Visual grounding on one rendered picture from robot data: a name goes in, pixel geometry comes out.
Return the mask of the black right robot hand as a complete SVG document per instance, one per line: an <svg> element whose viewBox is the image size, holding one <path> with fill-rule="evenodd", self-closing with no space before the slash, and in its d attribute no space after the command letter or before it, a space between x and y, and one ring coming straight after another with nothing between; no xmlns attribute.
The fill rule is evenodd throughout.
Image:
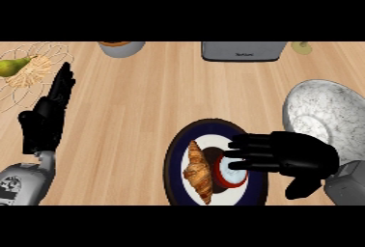
<svg viewBox="0 0 365 247"><path fill-rule="evenodd" d="M336 148L302 133L240 134L228 147L224 156L238 158L228 164L231 170L280 173L294 178L286 189L289 200L306 198L340 168Z"/></svg>

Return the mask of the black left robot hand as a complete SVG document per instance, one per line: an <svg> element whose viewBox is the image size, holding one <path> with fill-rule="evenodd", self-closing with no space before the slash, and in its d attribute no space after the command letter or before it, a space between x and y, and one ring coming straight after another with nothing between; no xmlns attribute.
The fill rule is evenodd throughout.
<svg viewBox="0 0 365 247"><path fill-rule="evenodd" d="M24 154L55 151L59 146L65 109L74 84L70 63L64 63L49 94L40 97L31 111L20 113Z"/></svg>

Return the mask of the pale green round object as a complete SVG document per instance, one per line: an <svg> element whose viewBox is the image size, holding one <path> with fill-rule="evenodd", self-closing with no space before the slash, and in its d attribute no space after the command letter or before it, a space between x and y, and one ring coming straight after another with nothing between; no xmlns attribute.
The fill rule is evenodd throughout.
<svg viewBox="0 0 365 247"><path fill-rule="evenodd" d="M312 51L312 47L306 41L293 41L291 47L294 51L302 55L308 55Z"/></svg>

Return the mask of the white marbled bowl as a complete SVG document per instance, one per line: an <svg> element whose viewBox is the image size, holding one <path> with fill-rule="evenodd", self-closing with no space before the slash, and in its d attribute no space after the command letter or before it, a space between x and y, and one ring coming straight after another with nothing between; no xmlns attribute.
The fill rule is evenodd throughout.
<svg viewBox="0 0 365 247"><path fill-rule="evenodd" d="M365 160L365 97L343 84L302 82L286 97L283 125L330 144L343 164Z"/></svg>

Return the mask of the grey cup with brown top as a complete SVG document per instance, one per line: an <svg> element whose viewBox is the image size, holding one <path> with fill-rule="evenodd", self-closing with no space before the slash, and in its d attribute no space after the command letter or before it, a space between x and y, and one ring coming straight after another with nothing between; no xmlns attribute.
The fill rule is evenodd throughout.
<svg viewBox="0 0 365 247"><path fill-rule="evenodd" d="M145 45L144 41L99 42L102 52L113 58L127 58L133 56Z"/></svg>

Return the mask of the red can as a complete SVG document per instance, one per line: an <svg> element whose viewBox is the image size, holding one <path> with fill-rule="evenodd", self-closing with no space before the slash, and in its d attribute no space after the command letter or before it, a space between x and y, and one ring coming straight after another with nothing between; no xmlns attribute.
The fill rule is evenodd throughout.
<svg viewBox="0 0 365 247"><path fill-rule="evenodd" d="M221 155L215 163L213 178L222 188L240 187L249 178L249 172L246 170L231 170L228 168L228 164L237 161L237 158L228 158Z"/></svg>

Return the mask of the green pear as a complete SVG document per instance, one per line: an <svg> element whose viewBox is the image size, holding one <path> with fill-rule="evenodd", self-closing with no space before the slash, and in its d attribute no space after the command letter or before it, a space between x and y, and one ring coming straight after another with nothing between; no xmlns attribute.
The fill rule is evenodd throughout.
<svg viewBox="0 0 365 247"><path fill-rule="evenodd" d="M2 60L0 61L0 76L2 77L14 76L21 71L21 69L25 67L25 65L30 63L33 59L34 59L34 56L24 57L15 60Z"/></svg>

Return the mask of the brown croissant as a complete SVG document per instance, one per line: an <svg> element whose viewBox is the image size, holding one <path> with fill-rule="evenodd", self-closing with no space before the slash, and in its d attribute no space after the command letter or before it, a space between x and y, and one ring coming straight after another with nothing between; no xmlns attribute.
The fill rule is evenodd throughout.
<svg viewBox="0 0 365 247"><path fill-rule="evenodd" d="M184 178L188 180L204 204L212 202L213 177L206 155L195 141L188 145L188 166L184 169Z"/></svg>

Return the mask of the grey appliance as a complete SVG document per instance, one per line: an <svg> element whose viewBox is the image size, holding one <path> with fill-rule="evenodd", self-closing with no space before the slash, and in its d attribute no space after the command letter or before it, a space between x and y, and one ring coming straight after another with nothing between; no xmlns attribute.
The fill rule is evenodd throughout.
<svg viewBox="0 0 365 247"><path fill-rule="evenodd" d="M272 62L286 45L284 41L203 41L201 56L215 62Z"/></svg>

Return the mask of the dark blue rimmed white plate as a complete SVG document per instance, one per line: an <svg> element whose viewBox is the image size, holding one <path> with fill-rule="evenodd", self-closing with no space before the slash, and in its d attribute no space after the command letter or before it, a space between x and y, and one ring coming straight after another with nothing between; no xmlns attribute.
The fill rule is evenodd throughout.
<svg viewBox="0 0 365 247"><path fill-rule="evenodd" d="M228 149L232 136L244 134L244 129L222 119L204 119L191 123L178 133L166 153L164 188L173 206L203 206L204 201L184 178L190 163L188 148L195 142L206 152L210 165L221 160L221 153ZM222 188L213 183L210 206L263 206L268 195L268 173L247 172L244 183L235 188Z"/></svg>

